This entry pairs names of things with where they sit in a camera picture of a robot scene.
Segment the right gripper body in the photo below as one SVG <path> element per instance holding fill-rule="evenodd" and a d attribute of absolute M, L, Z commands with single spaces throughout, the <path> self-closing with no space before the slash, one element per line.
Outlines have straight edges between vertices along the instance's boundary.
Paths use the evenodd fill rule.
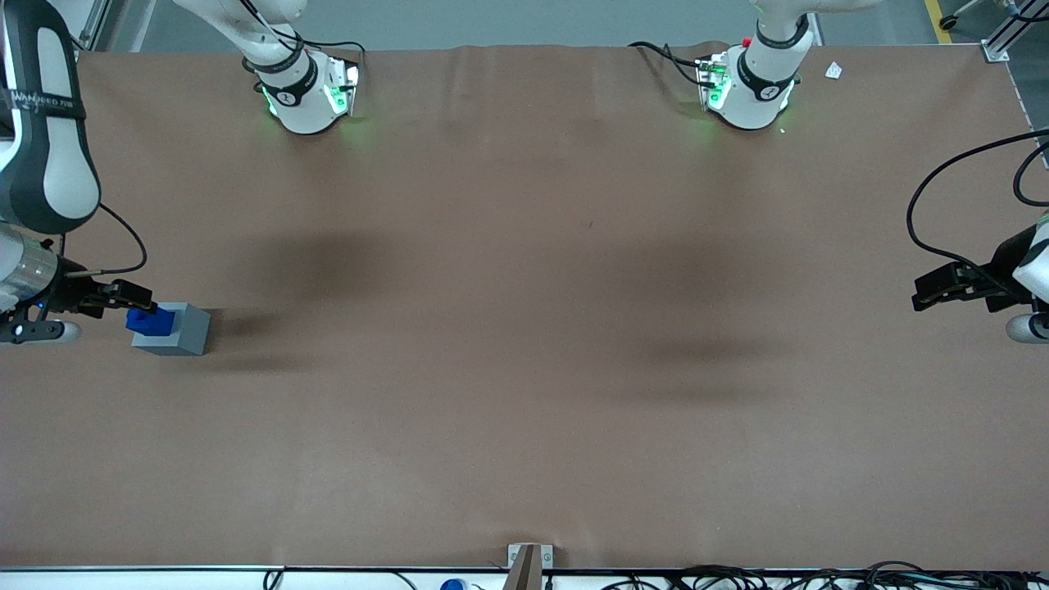
<path fill-rule="evenodd" d="M 15 321 L 45 320 L 55 313 L 102 318 L 109 302 L 104 285 L 69 277 L 84 270 L 62 256 L 23 256 L 15 264 Z"/>

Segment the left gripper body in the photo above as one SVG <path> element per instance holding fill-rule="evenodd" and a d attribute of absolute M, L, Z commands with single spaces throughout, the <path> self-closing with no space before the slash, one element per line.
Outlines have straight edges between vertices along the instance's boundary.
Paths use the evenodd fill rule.
<path fill-rule="evenodd" d="M 1026 287 L 1013 279 L 1013 272 L 1026 257 L 1035 233 L 1037 226 L 1030 225 L 1011 238 L 1005 239 L 997 247 L 992 260 L 983 265 L 983 269 L 1003 285 L 986 298 L 989 313 L 998 313 L 1013 305 L 1029 305 L 1031 311 L 1039 312 L 1039 299 Z"/>

